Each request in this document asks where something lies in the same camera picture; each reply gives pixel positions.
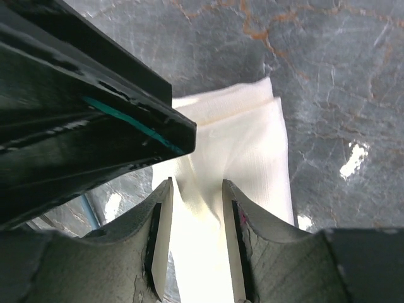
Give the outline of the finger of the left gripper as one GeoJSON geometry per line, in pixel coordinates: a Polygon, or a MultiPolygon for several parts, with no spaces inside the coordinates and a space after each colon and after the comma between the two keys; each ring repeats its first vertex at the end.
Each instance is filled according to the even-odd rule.
{"type": "Polygon", "coordinates": [[[1,25],[1,228],[187,155],[196,124],[1,25]]]}
{"type": "Polygon", "coordinates": [[[172,105],[172,86],[126,49],[100,31],[64,1],[19,1],[18,13],[54,37],[172,105]]]}

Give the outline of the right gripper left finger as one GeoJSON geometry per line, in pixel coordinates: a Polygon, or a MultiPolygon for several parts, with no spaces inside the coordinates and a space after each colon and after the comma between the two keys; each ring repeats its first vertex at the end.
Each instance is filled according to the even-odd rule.
{"type": "Polygon", "coordinates": [[[165,292],[172,179],[84,237],[1,233],[2,302],[160,302],[165,292]]]}

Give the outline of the white cloth napkin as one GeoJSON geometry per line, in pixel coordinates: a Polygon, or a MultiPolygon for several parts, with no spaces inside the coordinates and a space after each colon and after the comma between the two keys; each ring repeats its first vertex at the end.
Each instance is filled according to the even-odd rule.
{"type": "Polygon", "coordinates": [[[153,166],[153,187],[174,187],[170,251],[182,302],[233,302],[222,182],[287,223],[294,222],[288,139],[271,80],[175,98],[197,124],[196,148],[153,166]]]}

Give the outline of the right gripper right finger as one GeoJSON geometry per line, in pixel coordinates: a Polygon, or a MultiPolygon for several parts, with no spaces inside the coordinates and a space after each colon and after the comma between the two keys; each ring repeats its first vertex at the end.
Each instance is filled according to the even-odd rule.
{"type": "Polygon", "coordinates": [[[236,302],[402,302],[403,229],[308,233],[223,181],[236,302]]]}

